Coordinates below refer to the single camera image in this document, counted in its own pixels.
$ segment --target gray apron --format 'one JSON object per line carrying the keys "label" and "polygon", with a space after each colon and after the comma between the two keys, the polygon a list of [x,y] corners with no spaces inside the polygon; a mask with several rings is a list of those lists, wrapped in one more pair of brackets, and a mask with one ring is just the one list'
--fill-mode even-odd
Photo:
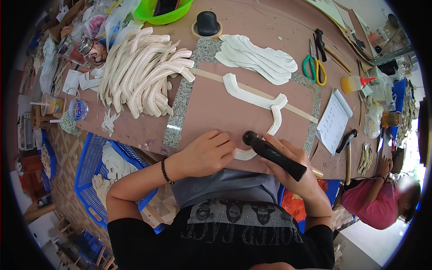
{"label": "gray apron", "polygon": [[279,185],[274,175],[223,168],[209,176],[180,179],[171,188],[182,209],[213,198],[277,204]]}

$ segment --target paper with handwriting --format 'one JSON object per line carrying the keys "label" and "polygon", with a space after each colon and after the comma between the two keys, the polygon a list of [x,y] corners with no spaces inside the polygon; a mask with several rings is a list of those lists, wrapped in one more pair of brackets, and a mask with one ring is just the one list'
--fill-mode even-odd
{"label": "paper with handwriting", "polygon": [[317,126],[316,136],[327,148],[332,156],[342,139],[348,118],[353,116],[353,111],[338,89],[334,88],[327,107]]}

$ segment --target red nozzle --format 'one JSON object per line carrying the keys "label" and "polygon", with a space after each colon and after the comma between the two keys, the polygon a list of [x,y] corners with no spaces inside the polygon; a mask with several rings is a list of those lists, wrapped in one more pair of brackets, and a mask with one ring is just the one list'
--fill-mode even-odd
{"label": "red nozzle", "polygon": [[376,78],[365,79],[365,78],[363,78],[363,77],[360,77],[360,83],[361,83],[363,86],[365,86],[367,82],[373,81],[373,80],[375,80],[375,79],[376,79]]}

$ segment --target left hand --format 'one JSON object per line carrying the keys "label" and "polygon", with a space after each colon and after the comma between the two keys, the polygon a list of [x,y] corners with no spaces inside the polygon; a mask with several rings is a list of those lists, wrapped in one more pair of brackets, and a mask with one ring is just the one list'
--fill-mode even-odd
{"label": "left hand", "polygon": [[210,130],[166,159],[166,163],[167,167],[176,168],[180,178],[203,177],[220,171],[232,161],[235,152],[235,143],[228,133]]}
{"label": "left hand", "polygon": [[381,167],[379,170],[379,176],[387,178],[388,173],[393,169],[393,160],[391,158],[386,158],[385,156],[381,160]]}

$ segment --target green and yellow scissors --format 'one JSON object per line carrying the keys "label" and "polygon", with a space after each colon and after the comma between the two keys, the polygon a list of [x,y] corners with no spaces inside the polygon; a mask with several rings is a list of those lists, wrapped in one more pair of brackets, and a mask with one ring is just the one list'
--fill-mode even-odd
{"label": "green and yellow scissors", "polygon": [[[303,68],[303,73],[305,74],[305,76],[311,80],[314,83],[317,83],[319,86],[324,86],[324,84],[327,82],[327,74],[325,73],[325,69],[323,67],[323,64],[321,63],[321,61],[319,61],[315,55],[314,52],[314,47],[312,46],[312,42],[309,39],[309,44],[311,46],[311,54],[309,54],[304,60],[303,60],[303,64],[302,64],[302,68]],[[317,67],[317,69],[315,70],[314,68],[314,64],[312,62],[312,59],[315,60],[315,66]],[[311,66],[311,72],[312,72],[312,79],[309,77],[308,72],[306,71],[306,64],[309,61],[309,65]],[[319,69],[321,69],[323,75],[324,75],[324,80],[321,83],[319,80]]]}

